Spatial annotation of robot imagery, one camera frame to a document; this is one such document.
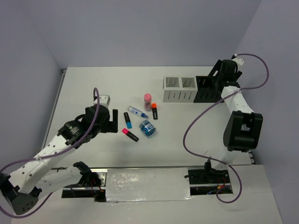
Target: purple cable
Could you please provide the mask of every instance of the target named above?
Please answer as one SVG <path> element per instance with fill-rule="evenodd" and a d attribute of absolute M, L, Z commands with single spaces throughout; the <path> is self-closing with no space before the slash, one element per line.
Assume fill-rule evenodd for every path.
<path fill-rule="evenodd" d="M 99 91 L 97 88 L 94 88 L 93 89 L 93 98 L 97 99 L 97 108 L 96 108 L 96 111 L 95 111 L 95 114 L 94 114 L 94 117 L 93 117 L 93 120 L 89 126 L 89 128 L 87 129 L 87 131 L 85 132 L 85 134 L 76 142 L 74 143 L 73 145 L 70 145 L 67 149 L 65 149 L 64 151 L 60 152 L 60 153 L 57 153 L 57 154 L 53 154 L 53 155 L 47 155 L 47 156 L 42 156 L 41 159 L 48 159 L 48 158 L 52 158 L 52 157 L 55 157 L 55 156 L 59 156 L 59 155 L 62 155 L 68 151 L 70 151 L 72 148 L 74 147 L 77 147 L 80 145 L 80 143 L 87 137 L 87 135 L 90 133 L 90 131 L 92 130 L 93 126 L 94 126 L 94 123 L 95 123 L 95 120 L 97 119 L 97 116 L 98 116 L 98 112 L 99 112 L 99 108 L 100 108 L 100 95 L 99 95 Z M 1 170 L 0 170 L 0 173 L 2 173 L 7 167 L 10 167 L 12 165 L 15 165 L 15 164 L 18 164 L 18 163 L 23 163 L 23 162 L 29 162 L 29 161 L 35 161 L 36 159 L 33 158 L 33 159 L 24 159 L 24 160 L 18 160 L 18 161 L 15 161 L 15 162 L 11 162 L 9 164 L 7 164 L 5 167 L 3 167 Z M 35 209 L 33 212 L 29 213 L 29 214 L 26 214 L 24 216 L 15 216 L 15 215 L 11 215 L 9 214 L 8 212 L 6 212 L 1 206 L 0 206 L 0 211 L 7 215 L 8 217 L 11 217 L 11 218 L 26 218 L 28 216 L 31 216 L 32 214 L 36 213 L 45 203 L 46 201 L 48 200 L 48 198 L 52 195 L 52 193 L 50 193 L 46 198 L 45 200 L 37 207 L 37 209 Z"/>
<path fill-rule="evenodd" d="M 238 56 L 240 56 L 240 55 L 249 55 L 249 56 L 253 56 L 253 57 L 258 58 L 258 59 L 264 64 L 264 66 L 265 66 L 265 68 L 266 68 L 266 71 L 267 71 L 267 77 L 266 77 L 266 80 L 265 80 L 261 85 L 258 85 L 258 86 L 255 86 L 255 87 L 244 87 L 244 88 L 240 88 L 239 91 L 241 91 L 241 90 L 254 90 L 254 89 L 258 89 L 258 88 L 261 88 L 262 86 L 264 86 L 264 85 L 267 83 L 268 79 L 269 79 L 269 69 L 268 69 L 268 66 L 267 66 L 266 62 L 265 62 L 262 58 L 260 58 L 260 57 L 257 56 L 257 55 L 254 55 L 254 54 L 247 54 L 247 53 L 246 53 L 246 54 L 237 54 L 237 55 L 238 55 Z M 186 150 L 188 153 L 190 153 L 190 154 L 192 154 L 192 155 L 195 155 L 195 156 L 198 156 L 198 157 L 201 157 L 201 158 L 211 159 L 211 160 L 220 162 L 220 163 L 222 163 L 222 164 L 224 164 L 224 165 L 228 165 L 228 167 L 230 167 L 230 168 L 233 170 L 233 172 L 235 173 L 235 175 L 237 176 L 238 181 L 239 181 L 239 183 L 240 183 L 240 191 L 239 191 L 239 193 L 238 193 L 238 195 L 237 195 L 237 197 L 236 197 L 235 199 L 233 199 L 233 200 L 227 202 L 227 201 L 223 201 L 222 199 L 219 198 L 218 193 L 220 192 L 220 190 L 222 190 L 222 189 L 224 189 L 224 188 L 229 188 L 230 186 L 224 186 L 224 187 L 218 189 L 217 192 L 216 192 L 216 197 L 218 198 L 218 200 L 221 201 L 221 202 L 223 202 L 223 203 L 227 203 L 227 204 L 228 204 L 228 203 L 233 203 L 233 202 L 235 202 L 236 200 L 238 200 L 238 198 L 241 196 L 241 193 L 242 193 L 242 182 L 241 182 L 240 176 L 238 175 L 237 171 L 236 171 L 231 165 L 227 164 L 226 162 L 223 162 L 223 161 L 221 161 L 221 160 L 218 160 L 218 159 L 215 159 L 215 158 L 212 158 L 212 157 L 208 157 L 208 156 L 205 156 L 205 155 L 200 155 L 200 154 L 196 154 L 196 153 L 194 153 L 194 152 L 191 152 L 191 151 L 187 148 L 187 146 L 186 146 L 186 136 L 187 136 L 188 132 L 190 131 L 191 127 L 195 124 L 195 122 L 196 122 L 199 118 L 201 118 L 206 112 L 208 112 L 209 110 L 211 110 L 213 107 L 215 107 L 216 105 L 218 105 L 218 104 L 221 103 L 222 101 L 224 101 L 224 100 L 226 100 L 226 99 L 232 97 L 233 95 L 237 94 L 239 91 L 233 92 L 232 94 L 230 94 L 230 95 L 224 97 L 223 99 L 217 101 L 216 103 L 214 103 L 213 105 L 211 105 L 211 106 L 209 106 L 207 109 L 205 109 L 205 110 L 204 110 L 204 111 L 203 111 L 203 112 L 202 112 L 202 113 L 201 113 L 201 114 L 200 114 L 194 121 L 192 121 L 192 123 L 191 123 L 191 124 L 189 125 L 189 127 L 187 128 L 187 130 L 186 130 L 186 132 L 185 132 L 185 134 L 184 134 L 184 137 L 183 137 L 183 146 L 184 146 L 185 150 Z"/>

